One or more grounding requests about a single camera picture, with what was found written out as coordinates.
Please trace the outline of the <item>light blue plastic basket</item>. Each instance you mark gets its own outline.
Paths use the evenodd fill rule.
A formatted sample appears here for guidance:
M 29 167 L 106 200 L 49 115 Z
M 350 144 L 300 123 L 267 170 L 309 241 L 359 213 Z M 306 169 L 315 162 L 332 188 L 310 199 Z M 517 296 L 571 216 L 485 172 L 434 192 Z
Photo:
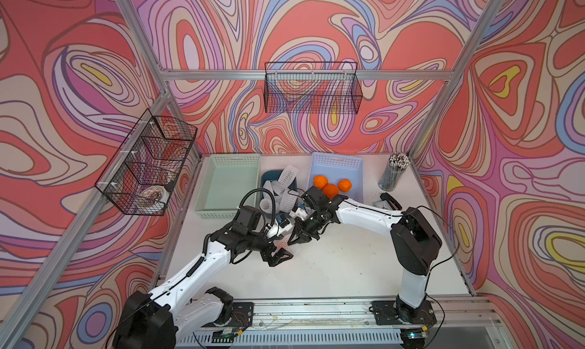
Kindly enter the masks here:
M 313 186 L 313 179 L 317 175 L 323 175 L 333 184 L 348 179 L 352 183 L 352 188 L 349 192 L 344 192 L 344 195 L 357 202 L 363 202 L 362 158 L 333 153 L 313 153 L 307 187 Z

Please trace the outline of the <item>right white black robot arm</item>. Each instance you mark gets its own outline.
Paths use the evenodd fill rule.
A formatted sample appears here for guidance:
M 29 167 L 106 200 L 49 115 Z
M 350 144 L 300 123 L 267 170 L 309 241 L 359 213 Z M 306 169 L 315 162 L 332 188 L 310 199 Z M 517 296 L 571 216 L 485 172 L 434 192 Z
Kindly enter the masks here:
M 300 199 L 300 206 L 293 212 L 290 245 L 319 239 L 331 224 L 361 227 L 390 238 L 403 268 L 396 308 L 408 316 L 420 311 L 427 297 L 431 265 L 443 242 L 417 208 L 400 211 L 369 207 L 344 195 L 329 198 L 317 187 L 311 187 Z

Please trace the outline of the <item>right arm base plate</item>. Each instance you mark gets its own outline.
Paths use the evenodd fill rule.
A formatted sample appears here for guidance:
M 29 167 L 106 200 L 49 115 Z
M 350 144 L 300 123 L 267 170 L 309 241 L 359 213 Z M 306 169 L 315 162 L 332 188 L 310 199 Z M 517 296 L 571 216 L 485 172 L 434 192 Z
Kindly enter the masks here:
M 412 308 L 400 300 L 375 300 L 369 311 L 378 326 L 427 326 L 437 324 L 431 303 L 424 300 L 418 308 Z

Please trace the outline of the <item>green plastic basket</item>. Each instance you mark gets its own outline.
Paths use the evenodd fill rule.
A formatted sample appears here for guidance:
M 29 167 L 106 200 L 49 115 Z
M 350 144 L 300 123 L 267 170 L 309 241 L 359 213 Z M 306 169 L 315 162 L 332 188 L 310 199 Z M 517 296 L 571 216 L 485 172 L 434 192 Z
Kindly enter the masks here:
M 232 219 L 242 198 L 260 183 L 261 156 L 216 154 L 208 158 L 194 211 L 204 220 Z

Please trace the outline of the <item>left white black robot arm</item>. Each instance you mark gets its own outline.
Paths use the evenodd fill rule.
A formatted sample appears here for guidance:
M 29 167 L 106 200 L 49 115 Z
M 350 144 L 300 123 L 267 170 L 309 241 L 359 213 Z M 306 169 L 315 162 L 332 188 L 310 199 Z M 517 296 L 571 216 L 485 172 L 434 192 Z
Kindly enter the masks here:
M 284 213 L 278 213 L 259 230 L 264 215 L 255 207 L 239 208 L 223 228 L 206 235 L 201 254 L 175 276 L 147 294 L 136 292 L 126 301 L 115 332 L 107 339 L 114 348 L 174 348 L 176 343 L 207 326 L 246 326 L 246 317 L 233 312 L 233 297 L 212 287 L 197 299 L 195 294 L 213 275 L 243 262 L 259 252 L 274 267 L 293 255 L 277 248 L 275 242 L 293 226 Z

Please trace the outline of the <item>cup of pencils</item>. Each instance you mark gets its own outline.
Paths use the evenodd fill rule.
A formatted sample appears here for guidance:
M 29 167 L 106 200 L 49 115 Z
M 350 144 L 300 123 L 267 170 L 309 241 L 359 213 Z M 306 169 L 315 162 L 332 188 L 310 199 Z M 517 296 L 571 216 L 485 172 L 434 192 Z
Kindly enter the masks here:
M 385 192 L 393 191 L 410 164 L 411 160 L 406 153 L 394 153 L 390 155 L 384 173 L 378 181 L 378 186 Z

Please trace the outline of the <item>dark teal plastic tub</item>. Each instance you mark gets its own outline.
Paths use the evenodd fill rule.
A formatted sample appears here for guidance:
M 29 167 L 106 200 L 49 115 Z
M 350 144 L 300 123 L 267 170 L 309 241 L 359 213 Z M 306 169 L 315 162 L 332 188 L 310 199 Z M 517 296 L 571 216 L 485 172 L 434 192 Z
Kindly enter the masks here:
M 278 180 L 282 171 L 283 170 L 271 170 L 271 171 L 265 172 L 265 174 L 263 174 L 261 177 L 261 187 L 263 188 L 263 184 L 267 180 Z M 290 187 L 285 187 L 285 188 L 290 189 L 290 190 L 297 190 L 296 180 Z M 279 204 L 280 204 L 280 202 L 276 202 L 275 198 L 274 198 L 274 202 L 272 202 L 271 197 L 268 195 L 268 193 L 266 193 L 266 192 L 262 193 L 262 197 L 261 197 L 261 200 L 259 202 L 259 207 L 263 212 L 270 213 L 272 211 L 273 206 L 275 206 L 277 212 L 282 212 L 279 210 Z

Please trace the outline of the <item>small teal alarm clock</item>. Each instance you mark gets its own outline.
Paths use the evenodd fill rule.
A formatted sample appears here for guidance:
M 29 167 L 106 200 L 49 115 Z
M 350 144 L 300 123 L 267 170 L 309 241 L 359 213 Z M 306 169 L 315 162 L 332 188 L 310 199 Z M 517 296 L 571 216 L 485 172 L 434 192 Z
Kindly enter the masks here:
M 386 201 L 376 201 L 373 206 L 379 209 L 390 210 L 390 206 Z

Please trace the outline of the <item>netted orange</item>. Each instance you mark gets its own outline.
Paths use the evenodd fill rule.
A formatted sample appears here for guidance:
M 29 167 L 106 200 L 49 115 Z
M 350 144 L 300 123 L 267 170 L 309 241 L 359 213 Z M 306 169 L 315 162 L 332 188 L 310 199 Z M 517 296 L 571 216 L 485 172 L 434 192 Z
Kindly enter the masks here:
M 329 181 L 324 175 L 317 175 L 313 178 L 313 185 L 317 189 L 323 189 L 328 184 L 329 184 Z
M 340 190 L 339 190 L 338 186 L 336 186 L 334 184 L 327 184 L 322 189 L 322 191 L 323 191 L 324 195 L 327 196 L 330 199 L 332 199 L 336 195 L 339 195 L 340 194 Z
M 343 193 L 349 192 L 353 187 L 352 182 L 349 179 L 342 179 L 338 183 L 338 190 Z
M 277 248 L 275 254 L 280 256 L 294 256 L 299 251 L 298 245 L 289 245 L 288 238 L 277 240 L 275 246 Z

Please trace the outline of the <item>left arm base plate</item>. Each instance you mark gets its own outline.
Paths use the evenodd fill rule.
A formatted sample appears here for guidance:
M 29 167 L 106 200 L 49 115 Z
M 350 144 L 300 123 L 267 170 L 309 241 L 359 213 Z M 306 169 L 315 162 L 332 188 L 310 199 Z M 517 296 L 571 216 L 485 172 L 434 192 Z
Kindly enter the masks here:
M 207 323 L 204 328 L 224 328 L 231 327 L 236 329 L 248 328 L 253 324 L 254 303 L 251 301 L 238 301 L 231 306 L 230 316 L 224 313 L 218 320 L 213 323 Z

